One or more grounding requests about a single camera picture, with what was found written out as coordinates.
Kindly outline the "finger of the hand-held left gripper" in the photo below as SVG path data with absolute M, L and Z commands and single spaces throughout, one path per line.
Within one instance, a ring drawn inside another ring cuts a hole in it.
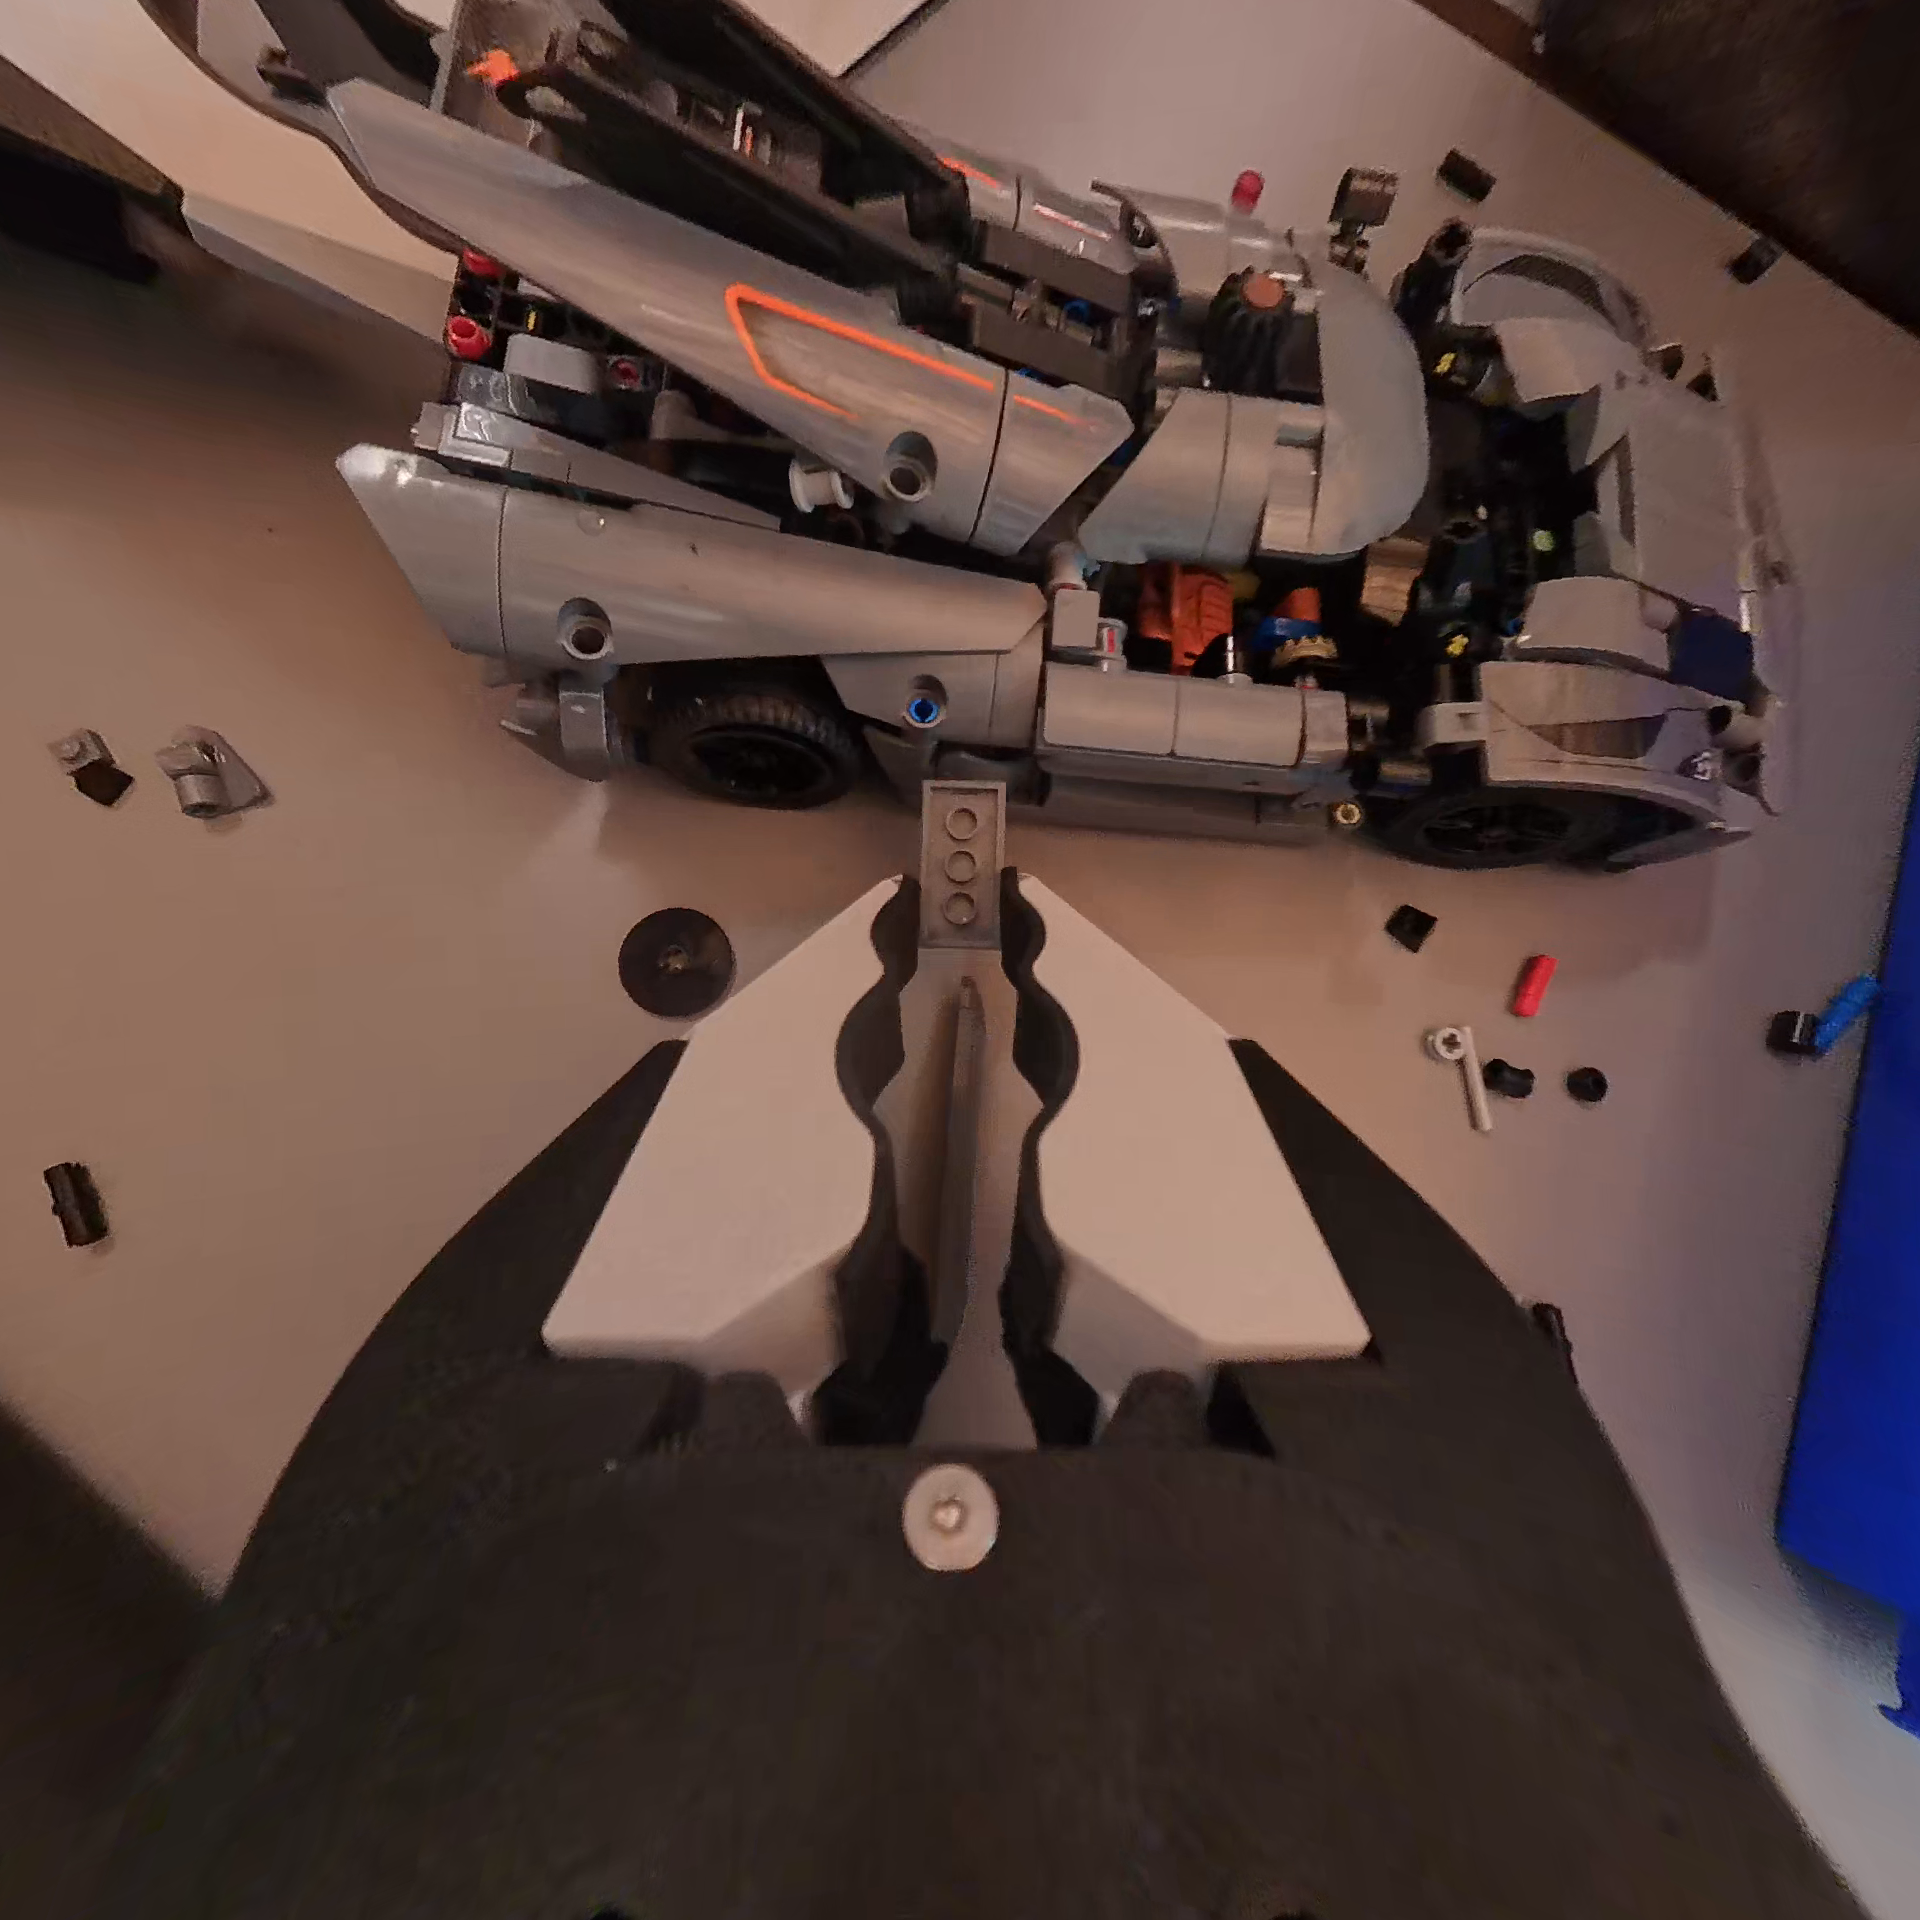
M 443 255 L 426 265 L 396 261 L 202 192 L 183 192 L 181 213 L 195 241 L 238 272 L 443 342 L 452 281 Z

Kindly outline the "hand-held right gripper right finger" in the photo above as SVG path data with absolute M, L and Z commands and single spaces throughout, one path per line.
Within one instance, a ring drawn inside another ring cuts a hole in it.
M 1000 1347 L 1035 1433 L 1094 1433 L 1143 1375 L 1356 1359 L 1372 1332 L 1227 1031 L 1000 870 L 1016 1164 Z

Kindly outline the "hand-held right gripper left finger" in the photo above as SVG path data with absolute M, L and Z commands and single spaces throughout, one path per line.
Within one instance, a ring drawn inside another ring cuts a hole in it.
M 920 885 L 885 879 L 684 1041 L 543 1319 L 570 1359 L 771 1375 L 823 1433 L 911 1433 L 923 1264 L 880 1095 L 903 1060 Z

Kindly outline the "long grey orange-striped lego panel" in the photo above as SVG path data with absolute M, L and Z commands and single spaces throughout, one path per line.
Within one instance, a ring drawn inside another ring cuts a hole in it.
M 956 1353 L 968 1313 L 981 1141 L 992 1080 L 992 1031 L 976 973 L 950 991 L 950 1056 L 940 1181 L 927 1256 L 930 1332 Z

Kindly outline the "grey lego car model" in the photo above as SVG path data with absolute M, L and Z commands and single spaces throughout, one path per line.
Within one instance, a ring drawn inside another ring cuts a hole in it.
M 816 808 L 1359 828 L 1599 872 L 1784 811 L 1792 568 L 1706 364 L 1549 238 L 1318 223 L 903 124 L 752 5 L 148 5 L 452 255 L 338 467 L 508 732 Z

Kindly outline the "dark round lego disc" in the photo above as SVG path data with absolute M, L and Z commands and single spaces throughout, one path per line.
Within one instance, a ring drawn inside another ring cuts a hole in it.
M 736 981 L 736 951 L 706 911 L 667 905 L 632 923 L 619 942 L 615 975 L 624 995 L 659 1020 L 706 1014 Z

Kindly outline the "small grey lego piece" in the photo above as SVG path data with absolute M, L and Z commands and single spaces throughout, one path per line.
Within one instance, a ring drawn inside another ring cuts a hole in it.
M 264 779 L 211 726 L 181 726 L 154 760 L 188 820 L 220 823 L 275 803 Z

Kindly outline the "small blue lego piece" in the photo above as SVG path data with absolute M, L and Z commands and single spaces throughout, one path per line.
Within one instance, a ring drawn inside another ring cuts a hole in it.
M 1882 983 L 1854 975 L 1816 1009 L 1781 1009 L 1766 1021 L 1766 1052 L 1792 1060 L 1831 1053 L 1876 1006 Z

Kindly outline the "blue plastic bin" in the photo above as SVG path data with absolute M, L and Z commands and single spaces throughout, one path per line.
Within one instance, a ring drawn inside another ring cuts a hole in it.
M 1895 1703 L 1918 1732 L 1918 805 L 1863 1020 L 1855 1103 L 1792 1439 L 1776 1541 L 1876 1603 L 1900 1628 Z

